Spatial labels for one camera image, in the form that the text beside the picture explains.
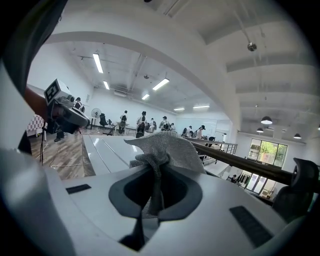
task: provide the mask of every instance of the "black vent strip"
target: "black vent strip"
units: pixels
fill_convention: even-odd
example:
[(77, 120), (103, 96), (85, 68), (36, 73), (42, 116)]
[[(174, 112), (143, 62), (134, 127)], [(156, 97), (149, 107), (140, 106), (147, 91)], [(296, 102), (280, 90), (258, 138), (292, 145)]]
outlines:
[(256, 248), (272, 238), (272, 235), (245, 207), (237, 206), (229, 210)]
[(83, 184), (83, 185), (79, 185), (79, 186), (68, 187), (65, 190), (70, 195), (70, 194), (78, 193), (78, 192), (88, 190), (88, 189), (91, 189), (91, 187), (88, 184)]

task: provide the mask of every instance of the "smoke detector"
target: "smoke detector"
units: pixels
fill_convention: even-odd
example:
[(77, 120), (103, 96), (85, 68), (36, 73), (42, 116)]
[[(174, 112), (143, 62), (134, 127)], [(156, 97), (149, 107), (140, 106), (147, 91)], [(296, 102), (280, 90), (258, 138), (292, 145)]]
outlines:
[(250, 52), (254, 52), (257, 49), (257, 45), (254, 42), (250, 42), (248, 43), (247, 48)]

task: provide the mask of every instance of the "window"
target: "window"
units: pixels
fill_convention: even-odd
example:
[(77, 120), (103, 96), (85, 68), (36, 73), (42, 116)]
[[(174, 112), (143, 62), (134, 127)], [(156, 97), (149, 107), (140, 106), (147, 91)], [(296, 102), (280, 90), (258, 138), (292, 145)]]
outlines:
[(281, 168), (285, 161), (287, 148), (286, 145), (253, 138), (248, 159)]

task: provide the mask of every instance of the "window frame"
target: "window frame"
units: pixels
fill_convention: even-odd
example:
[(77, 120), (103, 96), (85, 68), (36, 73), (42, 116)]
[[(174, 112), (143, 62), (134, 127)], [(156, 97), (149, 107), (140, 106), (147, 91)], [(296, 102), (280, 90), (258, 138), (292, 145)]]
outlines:
[[(253, 140), (260, 141), (260, 147), (259, 147), (258, 156), (257, 156), (256, 159), (253, 159), (253, 158), (250, 158), (250, 157), (249, 157), (249, 153), (250, 153), (250, 149), (251, 149), (251, 145), (252, 145), (252, 143), (253, 143)], [(277, 144), (276, 152), (275, 152), (275, 157), (274, 157), (273, 163), (267, 163), (267, 162), (262, 162), (262, 161), (259, 161), (259, 160), (258, 160), (262, 142), (269, 142), (269, 143)], [(279, 150), (279, 145), (286, 146), (285, 155), (284, 155), (284, 160), (286, 160), (287, 151), (288, 151), (288, 145), (285, 145), (285, 144), (282, 144), (282, 143), (277, 143), (277, 142), (272, 142), (272, 141), (267, 141), (267, 140), (263, 140), (263, 139), (258, 139), (258, 138), (251, 138), (251, 144), (250, 144), (249, 152), (248, 152), (248, 154), (247, 154), (247, 155), (248, 155), (248, 156), (247, 156), (247, 159), (250, 160), (250, 161), (254, 161), (254, 162), (257, 162), (257, 163), (264, 163), (265, 165), (274, 166), (274, 167), (276, 167), (276, 168), (282, 169), (282, 167), (284, 166), (283, 164), (282, 164), (282, 166), (275, 165), (275, 161), (276, 161), (277, 154), (278, 154), (278, 150)]]

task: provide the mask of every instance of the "black pants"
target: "black pants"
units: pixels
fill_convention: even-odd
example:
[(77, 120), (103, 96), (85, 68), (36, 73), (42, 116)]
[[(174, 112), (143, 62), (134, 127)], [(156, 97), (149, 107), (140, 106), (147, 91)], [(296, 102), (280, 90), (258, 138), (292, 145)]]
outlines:
[(56, 138), (57, 139), (62, 139), (62, 138), (64, 138), (65, 137), (65, 134), (64, 134), (64, 132), (61, 130), (61, 131), (58, 131), (57, 133), (56, 133)]

